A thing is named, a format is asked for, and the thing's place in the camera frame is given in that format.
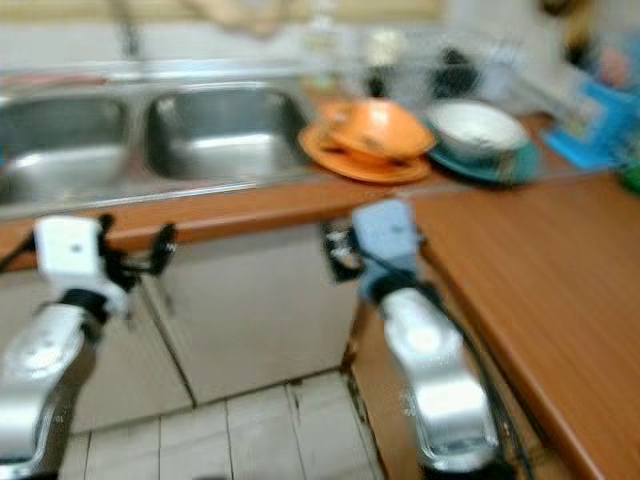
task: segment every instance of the blue container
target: blue container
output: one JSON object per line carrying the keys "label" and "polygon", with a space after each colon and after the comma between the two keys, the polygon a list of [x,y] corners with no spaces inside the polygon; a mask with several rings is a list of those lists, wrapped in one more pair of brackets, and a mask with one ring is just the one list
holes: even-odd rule
{"label": "blue container", "polygon": [[620,139],[640,122],[640,96],[586,81],[568,118],[546,136],[547,144],[586,170],[616,164]]}

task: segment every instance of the sink basin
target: sink basin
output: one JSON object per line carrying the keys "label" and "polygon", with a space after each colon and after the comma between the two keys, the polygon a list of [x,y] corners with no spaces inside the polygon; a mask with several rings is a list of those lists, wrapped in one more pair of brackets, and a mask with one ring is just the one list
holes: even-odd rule
{"label": "sink basin", "polygon": [[127,110],[108,97],[0,108],[0,204],[85,197],[124,174]]}
{"label": "sink basin", "polygon": [[306,172],[298,146],[307,124],[296,101],[270,86],[172,93],[147,115],[147,162],[172,179],[244,179]]}

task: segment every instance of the white cabinet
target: white cabinet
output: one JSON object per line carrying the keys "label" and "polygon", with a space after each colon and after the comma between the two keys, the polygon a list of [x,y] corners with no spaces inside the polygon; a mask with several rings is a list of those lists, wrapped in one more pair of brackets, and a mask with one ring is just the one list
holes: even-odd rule
{"label": "white cabinet", "polygon": [[[35,271],[0,275],[0,352],[48,298],[48,287]],[[137,289],[132,312],[132,331],[121,319],[112,319],[105,328],[96,369],[78,400],[76,432],[191,405]]]}
{"label": "white cabinet", "polygon": [[305,225],[182,246],[161,288],[146,280],[198,402],[341,363],[356,289],[323,255]]}

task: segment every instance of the stainless steel sink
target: stainless steel sink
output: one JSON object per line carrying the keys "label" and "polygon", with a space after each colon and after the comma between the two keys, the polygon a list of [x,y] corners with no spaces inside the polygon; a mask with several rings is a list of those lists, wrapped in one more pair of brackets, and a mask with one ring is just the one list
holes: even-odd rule
{"label": "stainless steel sink", "polygon": [[267,85],[170,94],[151,105],[151,168],[183,180],[262,179],[304,170],[297,136],[307,124],[294,100]]}
{"label": "stainless steel sink", "polygon": [[0,221],[322,178],[295,77],[64,87],[0,104]]}
{"label": "stainless steel sink", "polygon": [[0,109],[0,204],[90,195],[124,173],[127,109],[102,97],[40,99]]}

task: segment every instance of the tile floor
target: tile floor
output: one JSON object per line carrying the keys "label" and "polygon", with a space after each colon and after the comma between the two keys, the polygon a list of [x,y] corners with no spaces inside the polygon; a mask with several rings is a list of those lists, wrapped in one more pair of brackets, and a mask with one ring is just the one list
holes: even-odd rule
{"label": "tile floor", "polygon": [[331,372],[75,436],[62,480],[382,480],[373,438]]}

